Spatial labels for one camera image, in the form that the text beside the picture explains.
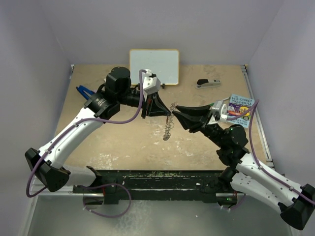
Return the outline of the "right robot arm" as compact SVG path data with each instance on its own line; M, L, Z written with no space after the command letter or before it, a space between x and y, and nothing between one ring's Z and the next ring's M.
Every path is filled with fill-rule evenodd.
M176 106L173 115L185 130L201 132L219 147L217 155L227 166L219 187L223 192L236 190L249 195L274 209L289 226L303 230L315 210L315 188L300 185L260 162L254 150L248 150L251 142L243 126L233 124L221 128L220 121L227 121L224 107Z

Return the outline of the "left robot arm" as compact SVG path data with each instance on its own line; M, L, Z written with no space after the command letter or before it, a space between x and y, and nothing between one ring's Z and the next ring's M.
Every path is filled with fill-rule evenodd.
M136 114L142 118L169 116L158 94L160 88L160 80L148 69L139 70L139 84L132 88L129 69L114 67L61 133L41 148L26 151L31 176L51 192L71 185L82 185L91 193L99 191L101 175L94 168L65 167L65 161L96 129L105 123L114 124L111 118L121 105L136 107Z

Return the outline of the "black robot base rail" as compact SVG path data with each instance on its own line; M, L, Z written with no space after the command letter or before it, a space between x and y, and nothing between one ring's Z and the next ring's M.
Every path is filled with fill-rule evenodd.
M99 170L94 189L74 186L87 204L117 204L120 200L201 201L227 207L236 205L243 193L232 189L231 171L217 170Z

